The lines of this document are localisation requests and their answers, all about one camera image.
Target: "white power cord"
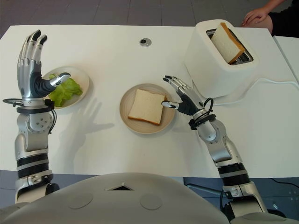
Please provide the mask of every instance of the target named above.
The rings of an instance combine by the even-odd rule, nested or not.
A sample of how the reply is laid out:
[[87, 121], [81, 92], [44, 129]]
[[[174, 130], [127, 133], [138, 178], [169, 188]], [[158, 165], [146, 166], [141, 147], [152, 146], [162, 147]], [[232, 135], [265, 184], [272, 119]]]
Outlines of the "white power cord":
[[[224, 103], [217, 103], [217, 100], [218, 99], [221, 99], [221, 98], [223, 98], [223, 97], [216, 97], [216, 98], [213, 98], [213, 100], [214, 100], [214, 105], [215, 106], [220, 106], [220, 105], [229, 105], [229, 104], [236, 104], [236, 103], [239, 103], [239, 102], [241, 102], [244, 98], [245, 98], [245, 96], [246, 96], [246, 94], [247, 94], [247, 92], [249, 91], [249, 90], [251, 90], [252, 88], [253, 88], [253, 86], [255, 86], [255, 84], [256, 83], [258, 83], [259, 81], [267, 81], [267, 82], [269, 82], [269, 83], [274, 83], [274, 84], [292, 84], [292, 85], [294, 85], [298, 90], [299, 90], [299, 84], [298, 83], [296, 83], [296, 82], [294, 82], [294, 81], [274, 81], [274, 80], [271, 80], [271, 79], [267, 79], [267, 78], [259, 78], [259, 79], [257, 79], [240, 97], [239, 97], [239, 99], [237, 99], [236, 101], [232, 101], [232, 102], [224, 102]], [[193, 85], [193, 88], [195, 88], [196, 90], [197, 90], [197, 92], [198, 93], [200, 93], [199, 92], [199, 90], [197, 89], [197, 87], [196, 87], [196, 85], [195, 85], [195, 83], [194, 82], [192, 82], [192, 85]]]

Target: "plate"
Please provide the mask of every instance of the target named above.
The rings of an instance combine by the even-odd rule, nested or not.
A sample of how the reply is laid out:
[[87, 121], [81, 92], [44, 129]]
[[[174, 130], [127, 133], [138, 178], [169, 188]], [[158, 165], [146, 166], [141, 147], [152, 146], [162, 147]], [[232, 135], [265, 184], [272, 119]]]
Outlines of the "plate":
[[167, 100], [171, 101], [170, 94], [162, 87], [155, 84], [140, 84], [129, 89], [125, 95], [123, 95], [120, 103], [121, 119], [131, 130], [141, 134], [153, 134], [165, 129], [172, 121], [175, 110], [167, 107], [163, 107], [161, 124], [154, 125], [145, 121], [129, 119], [128, 115], [133, 106], [137, 89], [145, 90], [151, 93], [158, 93], [166, 95]]
[[85, 94], [87, 93], [88, 86], [89, 86], [89, 77], [88, 75], [82, 71], [81, 69], [71, 67], [71, 66], [65, 66], [53, 69], [52, 71], [48, 72], [46, 75], [43, 76], [43, 79], [49, 79], [50, 74], [56, 74], [59, 75], [60, 73], [68, 72], [71, 75], [71, 78], [75, 80], [76, 83], [78, 83], [82, 89], [82, 94], [80, 96], [73, 95], [71, 99], [66, 100], [64, 105], [62, 107], [55, 107], [55, 110], [64, 109], [67, 107], [70, 107], [71, 105], [76, 104], [80, 100], [83, 99]]

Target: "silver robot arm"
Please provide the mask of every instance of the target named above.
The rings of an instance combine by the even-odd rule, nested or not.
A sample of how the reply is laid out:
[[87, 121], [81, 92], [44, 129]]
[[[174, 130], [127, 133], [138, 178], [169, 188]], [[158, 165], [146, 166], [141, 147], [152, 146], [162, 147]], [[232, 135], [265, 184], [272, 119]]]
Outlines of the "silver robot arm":
[[[223, 191], [226, 197], [231, 199], [225, 212], [233, 213], [234, 217], [253, 212], [267, 213], [255, 184], [248, 177], [236, 146], [227, 136], [225, 126], [211, 114], [213, 100], [209, 98], [202, 103], [194, 90], [176, 77], [165, 76], [163, 80], [176, 90], [182, 103], [163, 101], [162, 105], [193, 116], [189, 125], [192, 130], [197, 130], [199, 137], [205, 142], [219, 171], [224, 185]], [[207, 111], [205, 106], [208, 102], [210, 108]]]
[[46, 35], [38, 30], [28, 36], [18, 60], [18, 86], [21, 103], [14, 104], [20, 114], [17, 119], [19, 133], [15, 140], [18, 180], [17, 203], [31, 202], [59, 189], [51, 184], [52, 171], [48, 161], [48, 135], [55, 124], [54, 102], [43, 97], [66, 81], [69, 73], [59, 74], [51, 80], [42, 79], [41, 52]]

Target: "white toaster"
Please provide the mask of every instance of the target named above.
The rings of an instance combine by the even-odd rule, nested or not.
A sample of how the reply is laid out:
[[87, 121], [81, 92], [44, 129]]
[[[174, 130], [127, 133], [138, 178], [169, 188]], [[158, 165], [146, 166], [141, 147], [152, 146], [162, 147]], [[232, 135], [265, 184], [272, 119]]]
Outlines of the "white toaster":
[[[211, 41], [218, 25], [224, 22], [245, 52], [228, 64]], [[259, 63], [253, 49], [236, 29], [225, 20], [200, 22], [195, 26], [186, 55], [185, 65], [197, 89], [204, 97], [215, 98], [230, 94]]]

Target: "person's arm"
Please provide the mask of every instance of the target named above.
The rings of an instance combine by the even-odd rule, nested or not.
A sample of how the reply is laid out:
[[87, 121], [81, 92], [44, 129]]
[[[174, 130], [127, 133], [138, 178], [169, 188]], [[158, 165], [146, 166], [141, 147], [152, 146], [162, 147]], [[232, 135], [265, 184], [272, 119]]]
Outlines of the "person's arm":
[[264, 5], [262, 8], [255, 9], [249, 13], [246, 14], [242, 25], [251, 23], [255, 18], [259, 18], [256, 23], [259, 23], [266, 19], [266, 16], [271, 12], [274, 8], [276, 8], [278, 5], [283, 3], [285, 0], [270, 0], [266, 5]]

